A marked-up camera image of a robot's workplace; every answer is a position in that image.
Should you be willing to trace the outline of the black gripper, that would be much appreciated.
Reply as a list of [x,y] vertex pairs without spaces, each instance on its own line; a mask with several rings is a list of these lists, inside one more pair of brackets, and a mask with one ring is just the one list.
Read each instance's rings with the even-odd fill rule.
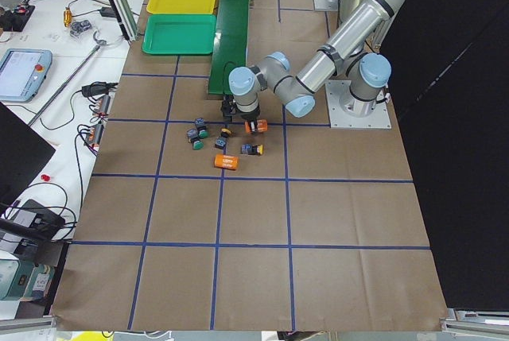
[[260,107],[256,106],[253,110],[249,110],[248,112],[244,112],[240,110],[239,105],[235,105],[234,108],[234,116],[240,117],[244,121],[249,122],[250,132],[252,134],[258,133],[258,117],[260,115]]

